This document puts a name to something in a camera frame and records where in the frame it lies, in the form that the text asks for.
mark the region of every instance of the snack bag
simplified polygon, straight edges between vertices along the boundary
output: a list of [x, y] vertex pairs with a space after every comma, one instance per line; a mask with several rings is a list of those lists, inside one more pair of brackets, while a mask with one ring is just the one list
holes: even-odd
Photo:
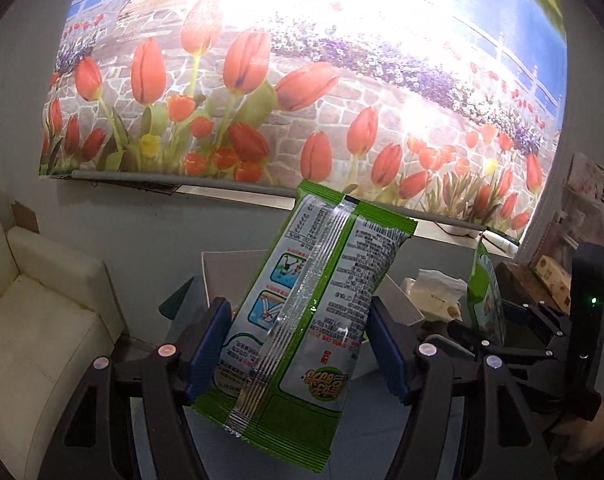
[[275, 456], [322, 471], [372, 294], [416, 225], [302, 182], [194, 408]]
[[466, 306], [473, 325], [489, 336], [494, 343], [503, 346], [506, 330], [504, 328], [502, 298], [500, 297], [493, 263], [482, 243], [482, 237], [477, 243], [473, 268], [468, 279]]

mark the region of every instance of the poster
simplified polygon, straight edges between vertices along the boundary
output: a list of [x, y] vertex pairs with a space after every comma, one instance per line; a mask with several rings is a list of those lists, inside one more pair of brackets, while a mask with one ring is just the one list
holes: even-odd
[[559, 139], [557, 0], [73, 0], [40, 174], [354, 196], [522, 235]]

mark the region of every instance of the chair armrest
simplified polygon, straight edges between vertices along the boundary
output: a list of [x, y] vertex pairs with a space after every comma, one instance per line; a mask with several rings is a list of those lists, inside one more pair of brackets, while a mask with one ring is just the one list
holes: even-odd
[[21, 227], [6, 235], [20, 273], [70, 297], [102, 318], [115, 342], [124, 323], [104, 263]]

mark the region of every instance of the chair cushion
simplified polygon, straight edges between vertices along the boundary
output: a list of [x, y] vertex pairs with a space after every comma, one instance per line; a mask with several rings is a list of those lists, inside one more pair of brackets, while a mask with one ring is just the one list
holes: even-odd
[[0, 459], [16, 480], [36, 480], [77, 383], [112, 348], [95, 312], [31, 278], [0, 298]]

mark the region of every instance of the metal screw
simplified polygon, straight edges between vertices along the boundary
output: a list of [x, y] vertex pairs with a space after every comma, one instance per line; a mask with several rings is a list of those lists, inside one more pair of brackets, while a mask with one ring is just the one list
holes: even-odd
[[502, 359], [500, 359], [497, 355], [489, 355], [486, 358], [486, 364], [497, 370], [502, 366]]
[[422, 343], [420, 346], [418, 346], [418, 352], [420, 352], [422, 355], [430, 357], [437, 354], [438, 349], [435, 348], [435, 345], [432, 345], [431, 343]]
[[93, 361], [93, 368], [96, 370], [104, 370], [107, 366], [109, 366], [108, 357], [98, 357], [95, 361]]
[[178, 349], [175, 347], [175, 345], [162, 345], [157, 349], [157, 353], [160, 355], [160, 357], [171, 357], [177, 351]]

